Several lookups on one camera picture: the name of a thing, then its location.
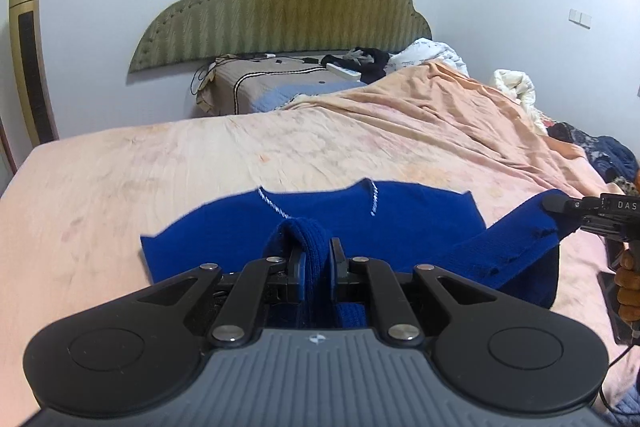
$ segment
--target white power strip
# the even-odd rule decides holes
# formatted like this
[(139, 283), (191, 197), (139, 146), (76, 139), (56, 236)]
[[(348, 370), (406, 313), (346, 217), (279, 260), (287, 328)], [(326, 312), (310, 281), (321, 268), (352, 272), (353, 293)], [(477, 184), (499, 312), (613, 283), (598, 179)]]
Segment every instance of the white power strip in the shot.
[(341, 68), (340, 66), (336, 66), (335, 64), (327, 64), (326, 70), (331, 71), (333, 74), (337, 74), (347, 80), (360, 80), (362, 74), (359, 71), (347, 70), (346, 68)]

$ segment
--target gold tower fan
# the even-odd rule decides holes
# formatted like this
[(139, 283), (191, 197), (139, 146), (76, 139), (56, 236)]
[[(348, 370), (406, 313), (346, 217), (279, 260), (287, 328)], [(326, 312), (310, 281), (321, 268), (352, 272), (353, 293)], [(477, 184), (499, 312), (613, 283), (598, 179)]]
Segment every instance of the gold tower fan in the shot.
[(22, 114), (35, 147), (58, 139), (40, 41), (40, 1), (9, 0), (9, 35)]

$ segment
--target circular cap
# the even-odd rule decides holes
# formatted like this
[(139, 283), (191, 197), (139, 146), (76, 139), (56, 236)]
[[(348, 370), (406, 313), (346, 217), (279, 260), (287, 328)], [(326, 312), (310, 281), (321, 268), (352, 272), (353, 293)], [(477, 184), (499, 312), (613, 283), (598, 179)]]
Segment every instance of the circular cap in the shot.
[(235, 342), (244, 337), (244, 330), (240, 326), (218, 326), (212, 335), (214, 339), (222, 342)]
[(132, 331), (106, 328), (80, 335), (69, 346), (69, 354), (91, 371), (116, 371), (134, 363), (144, 349), (145, 341)]
[(510, 328), (489, 339), (489, 352), (495, 360), (514, 369), (543, 369), (562, 357), (562, 343), (547, 331)]
[(396, 324), (389, 328), (388, 333), (397, 341), (412, 341), (420, 335), (420, 330), (411, 324)]

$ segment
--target screw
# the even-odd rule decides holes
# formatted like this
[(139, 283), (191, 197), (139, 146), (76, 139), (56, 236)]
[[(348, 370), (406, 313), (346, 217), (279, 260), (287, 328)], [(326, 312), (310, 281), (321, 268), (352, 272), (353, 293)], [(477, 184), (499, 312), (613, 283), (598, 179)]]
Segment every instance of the screw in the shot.
[(420, 335), (420, 330), (411, 324), (396, 324), (389, 328), (388, 333), (397, 341), (412, 341)]
[(240, 326), (218, 326), (211, 333), (213, 338), (222, 342), (235, 342), (244, 337), (244, 330)]

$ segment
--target ribbed gray plastic cover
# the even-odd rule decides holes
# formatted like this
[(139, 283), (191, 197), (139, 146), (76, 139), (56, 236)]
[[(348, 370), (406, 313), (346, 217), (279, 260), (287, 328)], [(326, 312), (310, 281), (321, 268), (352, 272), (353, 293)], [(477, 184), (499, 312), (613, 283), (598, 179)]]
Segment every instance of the ribbed gray plastic cover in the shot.
[(156, 409), (112, 420), (44, 410), (29, 427), (605, 427), (587, 407), (553, 418), (500, 415), (466, 402), (418, 351), (372, 330), (264, 330), (215, 353), (194, 384)]

